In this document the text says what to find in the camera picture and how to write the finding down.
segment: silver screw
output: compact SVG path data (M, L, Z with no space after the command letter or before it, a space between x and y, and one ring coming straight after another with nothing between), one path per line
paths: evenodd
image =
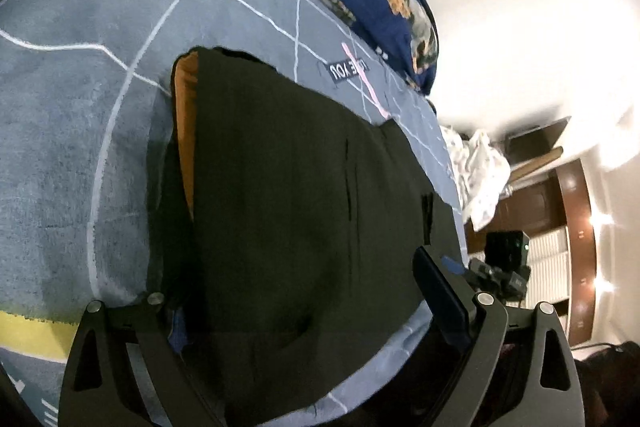
M152 293L146 298L146 301L152 306L157 306L158 304L162 304L164 302L164 295L160 292Z
M548 302L540 302L540 311L546 315L553 315L556 309Z
M491 306L494 303L494 296L489 293L479 293L477 298L483 306Z
M95 313L97 311L100 311L100 308L102 308L102 303L100 301L91 301L89 304L87 304L86 306L86 310L89 313Z

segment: dark clothing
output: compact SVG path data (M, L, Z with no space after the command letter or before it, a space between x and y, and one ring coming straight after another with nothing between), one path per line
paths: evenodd
M229 424L255 425L312 405L402 327L417 247L460 247L395 121L219 49L198 49L196 100L188 325L207 332Z

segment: bed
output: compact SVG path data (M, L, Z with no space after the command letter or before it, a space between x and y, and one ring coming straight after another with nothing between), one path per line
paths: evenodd
M0 360L44 425L56 424L68 337L86 304L154 290L149 222L172 132L170 73L194 46L246 51L371 123L394 118L453 206L466 256L431 107L317 0L0 0ZM423 304L312 413L280 425L357 407L430 320Z

